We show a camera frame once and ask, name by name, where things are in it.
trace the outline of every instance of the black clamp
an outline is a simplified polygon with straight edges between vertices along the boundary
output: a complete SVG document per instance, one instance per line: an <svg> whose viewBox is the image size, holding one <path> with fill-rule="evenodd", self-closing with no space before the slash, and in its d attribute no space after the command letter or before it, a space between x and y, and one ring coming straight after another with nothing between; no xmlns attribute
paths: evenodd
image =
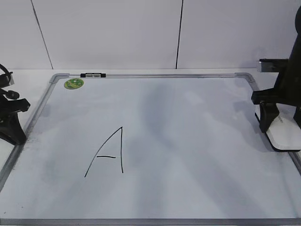
<svg viewBox="0 0 301 226"><path fill-rule="evenodd" d="M26 135L21 128L17 113L26 112L30 104L26 99L17 100L20 97L17 92L1 89L10 85L12 72L8 72L1 64L0 69L4 72L0 75L0 138L13 145L21 145L25 143Z"/></svg>

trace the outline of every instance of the round sticker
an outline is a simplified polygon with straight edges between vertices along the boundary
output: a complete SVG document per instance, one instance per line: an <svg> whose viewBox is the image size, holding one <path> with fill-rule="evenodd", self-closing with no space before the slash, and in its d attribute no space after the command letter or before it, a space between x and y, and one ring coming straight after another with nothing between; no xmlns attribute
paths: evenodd
<svg viewBox="0 0 301 226"><path fill-rule="evenodd" d="M66 89L78 89L84 85L84 81L82 79L69 79L65 82L64 87Z"/></svg>

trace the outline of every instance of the whiteboard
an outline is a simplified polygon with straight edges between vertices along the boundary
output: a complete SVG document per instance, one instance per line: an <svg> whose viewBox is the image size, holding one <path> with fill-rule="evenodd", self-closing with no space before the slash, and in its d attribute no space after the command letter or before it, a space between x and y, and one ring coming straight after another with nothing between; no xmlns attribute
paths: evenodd
<svg viewBox="0 0 301 226"><path fill-rule="evenodd" d="M68 79L0 192L0 218L300 217L300 175L260 132L247 80ZM93 160L102 145L109 157Z"/></svg>

